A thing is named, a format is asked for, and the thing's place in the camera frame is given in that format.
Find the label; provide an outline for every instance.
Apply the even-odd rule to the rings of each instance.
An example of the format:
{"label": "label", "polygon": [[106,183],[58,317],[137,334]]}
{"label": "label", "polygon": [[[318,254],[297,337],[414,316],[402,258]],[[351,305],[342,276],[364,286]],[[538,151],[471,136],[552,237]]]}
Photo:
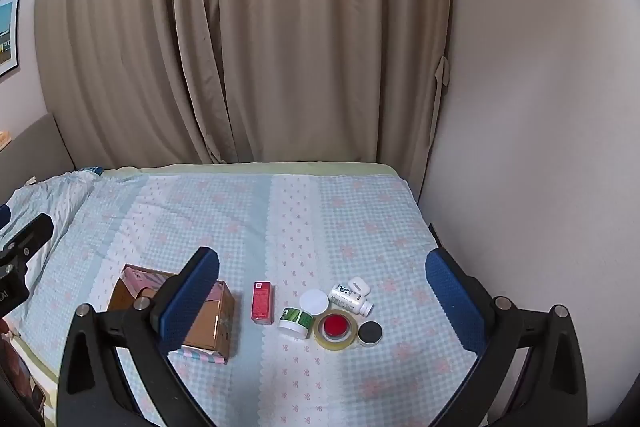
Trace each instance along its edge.
{"label": "label", "polygon": [[329,295],[329,300],[334,304],[338,304],[341,308],[348,310],[350,312],[356,313],[354,310],[356,308],[360,308],[360,300],[362,299],[362,295],[354,292],[348,286],[343,286],[341,284],[337,284],[334,286],[334,289],[331,290],[331,294]]}
{"label": "label", "polygon": [[344,308],[345,310],[349,310],[350,312],[353,312],[356,308],[356,306],[354,306],[349,299],[342,298],[339,295],[331,294],[329,296],[329,300],[335,304],[338,304],[340,308]]}
{"label": "label", "polygon": [[311,326],[314,324],[314,318],[311,315],[297,308],[284,308],[280,320],[296,322],[307,330],[311,329]]}

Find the green label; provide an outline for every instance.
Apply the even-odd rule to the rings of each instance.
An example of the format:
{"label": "green label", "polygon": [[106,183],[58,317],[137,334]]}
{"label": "green label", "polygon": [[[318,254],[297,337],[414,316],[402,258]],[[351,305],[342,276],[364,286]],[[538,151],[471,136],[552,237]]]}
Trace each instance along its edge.
{"label": "green label", "polygon": [[301,313],[302,312],[300,310],[297,310],[295,308],[284,308],[284,311],[282,312],[282,317],[280,317],[280,320],[297,322],[298,316]]}
{"label": "green label", "polygon": [[305,312],[300,312],[300,318],[298,319],[298,324],[300,326],[304,326],[307,330],[311,329],[311,326],[314,325],[314,318]]}
{"label": "green label", "polygon": [[314,325],[314,318],[308,313],[305,313],[297,308],[284,308],[280,320],[297,322],[300,326],[305,327],[307,330],[310,330],[311,326]]}

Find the clear tape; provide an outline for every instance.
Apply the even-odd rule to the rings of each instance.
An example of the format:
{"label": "clear tape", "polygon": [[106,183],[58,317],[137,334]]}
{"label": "clear tape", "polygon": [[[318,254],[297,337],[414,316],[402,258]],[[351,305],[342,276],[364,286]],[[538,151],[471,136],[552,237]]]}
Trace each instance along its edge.
{"label": "clear tape", "polygon": [[[342,315],[349,321],[350,333],[343,341],[332,342],[324,336],[324,333],[322,333],[322,324],[324,323],[324,319],[329,315]],[[356,319],[353,318],[353,315],[348,312],[343,312],[342,310],[327,310],[319,317],[316,317],[316,321],[314,322],[314,337],[316,338],[316,342],[320,344],[321,347],[324,347],[324,349],[328,349],[329,351],[341,351],[351,346],[353,341],[356,339],[357,334],[358,323],[356,322]]]}

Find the wall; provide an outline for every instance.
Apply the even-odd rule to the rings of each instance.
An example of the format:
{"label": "wall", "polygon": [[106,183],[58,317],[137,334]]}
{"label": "wall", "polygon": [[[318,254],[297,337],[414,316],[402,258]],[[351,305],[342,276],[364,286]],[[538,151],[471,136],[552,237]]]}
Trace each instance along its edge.
{"label": "wall", "polygon": [[46,114],[36,61],[34,0],[18,5],[18,68],[0,77],[0,130],[17,136]]}
{"label": "wall", "polygon": [[422,211],[493,295],[566,304],[590,420],[640,371],[640,0],[454,0]]}

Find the curtain fold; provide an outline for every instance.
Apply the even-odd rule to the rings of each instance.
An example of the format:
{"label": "curtain fold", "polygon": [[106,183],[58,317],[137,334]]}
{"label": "curtain fold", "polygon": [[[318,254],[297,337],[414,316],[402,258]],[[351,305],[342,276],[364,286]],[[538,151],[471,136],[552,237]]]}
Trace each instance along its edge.
{"label": "curtain fold", "polygon": [[417,196],[449,0],[36,0],[76,164],[366,161]]}

